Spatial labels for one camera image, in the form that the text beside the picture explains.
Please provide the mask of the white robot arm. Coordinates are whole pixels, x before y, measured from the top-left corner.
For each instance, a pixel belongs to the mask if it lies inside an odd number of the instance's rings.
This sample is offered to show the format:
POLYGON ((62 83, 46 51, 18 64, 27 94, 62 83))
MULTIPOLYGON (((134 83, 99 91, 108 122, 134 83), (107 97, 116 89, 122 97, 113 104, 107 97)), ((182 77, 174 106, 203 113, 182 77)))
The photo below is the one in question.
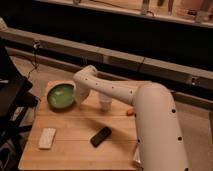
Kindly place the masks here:
POLYGON ((92 65, 76 72, 73 80, 78 104, 94 90, 134 108, 143 171, 190 170, 174 98, 165 86, 155 82, 135 86, 101 79, 92 65))

